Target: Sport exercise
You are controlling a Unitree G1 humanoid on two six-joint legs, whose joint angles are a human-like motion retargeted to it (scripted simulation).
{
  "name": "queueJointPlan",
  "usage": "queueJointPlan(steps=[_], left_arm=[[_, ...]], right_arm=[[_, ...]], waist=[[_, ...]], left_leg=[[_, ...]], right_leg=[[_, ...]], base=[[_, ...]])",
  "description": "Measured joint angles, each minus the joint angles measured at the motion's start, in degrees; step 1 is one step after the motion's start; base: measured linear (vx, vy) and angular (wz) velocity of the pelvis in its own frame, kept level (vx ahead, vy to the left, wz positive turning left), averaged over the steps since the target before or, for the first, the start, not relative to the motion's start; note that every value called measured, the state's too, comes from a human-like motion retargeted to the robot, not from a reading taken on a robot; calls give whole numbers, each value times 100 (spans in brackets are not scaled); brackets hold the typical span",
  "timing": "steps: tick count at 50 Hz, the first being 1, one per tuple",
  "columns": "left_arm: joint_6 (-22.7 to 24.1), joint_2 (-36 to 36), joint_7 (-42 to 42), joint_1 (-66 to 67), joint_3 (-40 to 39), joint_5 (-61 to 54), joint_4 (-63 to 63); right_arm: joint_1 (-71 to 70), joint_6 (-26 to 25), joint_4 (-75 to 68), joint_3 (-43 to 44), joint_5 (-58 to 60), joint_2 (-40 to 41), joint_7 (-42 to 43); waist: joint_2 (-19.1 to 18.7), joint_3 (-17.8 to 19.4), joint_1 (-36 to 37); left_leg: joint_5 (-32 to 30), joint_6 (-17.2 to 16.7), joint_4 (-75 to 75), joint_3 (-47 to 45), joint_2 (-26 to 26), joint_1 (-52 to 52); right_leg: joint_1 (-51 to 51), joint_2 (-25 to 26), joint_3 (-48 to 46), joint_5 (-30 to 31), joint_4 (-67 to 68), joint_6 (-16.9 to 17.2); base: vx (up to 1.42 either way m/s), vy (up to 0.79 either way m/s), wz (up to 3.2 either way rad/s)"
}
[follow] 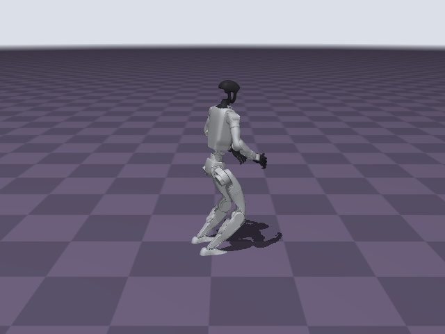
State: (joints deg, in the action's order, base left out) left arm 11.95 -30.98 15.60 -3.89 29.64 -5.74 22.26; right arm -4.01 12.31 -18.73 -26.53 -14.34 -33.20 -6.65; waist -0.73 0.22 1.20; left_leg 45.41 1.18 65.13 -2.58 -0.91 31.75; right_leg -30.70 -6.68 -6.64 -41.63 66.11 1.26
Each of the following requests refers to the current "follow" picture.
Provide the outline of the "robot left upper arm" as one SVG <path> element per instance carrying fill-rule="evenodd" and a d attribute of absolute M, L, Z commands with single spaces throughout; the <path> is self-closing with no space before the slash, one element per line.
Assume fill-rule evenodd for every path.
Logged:
<path fill-rule="evenodd" d="M 209 118 L 210 118 L 210 113 L 211 113 L 212 108 L 213 108 L 213 106 L 209 108 L 209 115 L 208 115 L 206 124 L 205 124 L 205 126 L 204 126 L 204 134 L 205 134 L 206 136 L 207 136 L 207 134 L 208 134 Z"/>

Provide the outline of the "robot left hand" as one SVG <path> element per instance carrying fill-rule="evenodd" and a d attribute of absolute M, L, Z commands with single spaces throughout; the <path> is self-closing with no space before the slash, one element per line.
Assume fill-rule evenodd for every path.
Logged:
<path fill-rule="evenodd" d="M 230 146 L 232 147 L 232 144 Z M 240 151 L 235 151 L 232 148 L 228 150 L 228 152 L 232 152 L 232 154 L 240 161 L 240 164 L 242 164 L 242 162 L 244 163 L 247 159 L 240 153 Z"/>

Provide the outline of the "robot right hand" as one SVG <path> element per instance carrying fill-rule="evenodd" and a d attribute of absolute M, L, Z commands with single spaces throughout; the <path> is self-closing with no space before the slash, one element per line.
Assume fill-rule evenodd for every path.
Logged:
<path fill-rule="evenodd" d="M 256 154 L 258 154 L 258 153 L 256 153 Z M 264 153 L 260 154 L 260 161 L 253 160 L 254 162 L 259 163 L 261 166 L 263 166 L 263 168 L 261 168 L 261 169 L 265 169 L 266 168 L 266 163 L 267 163 L 266 159 L 267 158 L 264 155 L 265 155 Z"/>

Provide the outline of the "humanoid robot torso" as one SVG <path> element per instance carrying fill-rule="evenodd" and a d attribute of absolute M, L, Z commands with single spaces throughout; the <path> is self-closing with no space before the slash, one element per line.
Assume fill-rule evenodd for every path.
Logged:
<path fill-rule="evenodd" d="M 211 177 L 215 178 L 214 170 L 220 167 L 225 169 L 225 162 L 223 161 L 224 151 L 228 151 L 232 136 L 229 128 L 229 124 L 226 122 L 227 112 L 232 110 L 231 106 L 227 105 L 227 108 L 218 108 L 215 105 L 210 113 L 209 128 L 207 134 L 207 144 L 210 148 L 214 149 L 210 158 L 207 158 L 205 162 L 205 171 Z M 231 108 L 230 108 L 231 107 Z"/>

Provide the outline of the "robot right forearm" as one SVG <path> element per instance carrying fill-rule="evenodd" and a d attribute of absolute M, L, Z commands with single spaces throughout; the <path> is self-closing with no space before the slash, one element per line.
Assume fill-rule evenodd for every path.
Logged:
<path fill-rule="evenodd" d="M 239 144 L 242 148 L 242 150 L 240 150 L 240 153 L 245 156 L 246 158 L 248 158 L 248 160 L 257 160 L 260 161 L 260 154 L 256 154 L 255 152 L 253 152 L 244 142 L 243 140 L 239 141 Z"/>

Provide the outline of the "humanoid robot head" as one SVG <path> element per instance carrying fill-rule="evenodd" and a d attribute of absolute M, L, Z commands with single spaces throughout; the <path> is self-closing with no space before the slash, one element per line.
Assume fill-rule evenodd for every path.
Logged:
<path fill-rule="evenodd" d="M 224 81 L 222 81 L 220 84 L 219 84 L 219 86 L 218 86 L 220 89 L 223 89 L 223 90 L 225 90 L 225 93 L 227 93 L 228 94 L 228 98 L 227 99 L 222 99 L 222 102 L 221 103 L 219 103 L 219 105 L 218 106 L 216 106 L 216 107 L 218 107 L 218 108 L 227 108 L 227 105 L 229 106 L 229 103 L 234 103 L 235 102 L 235 100 L 236 100 L 236 94 L 237 94 L 237 92 L 240 90 L 240 86 L 236 83 L 236 82 L 234 82 L 234 81 L 231 81 L 231 80 L 224 80 Z M 233 92 L 234 93 L 234 96 L 233 96 L 233 99 L 231 99 L 231 92 Z"/>

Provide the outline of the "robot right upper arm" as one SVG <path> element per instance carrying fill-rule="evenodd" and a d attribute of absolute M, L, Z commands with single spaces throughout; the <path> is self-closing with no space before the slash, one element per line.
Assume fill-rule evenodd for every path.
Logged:
<path fill-rule="evenodd" d="M 232 136 L 232 149 L 235 151 L 242 150 L 239 141 L 241 140 L 240 116 L 237 113 L 228 111 L 226 122 L 229 124 Z"/>

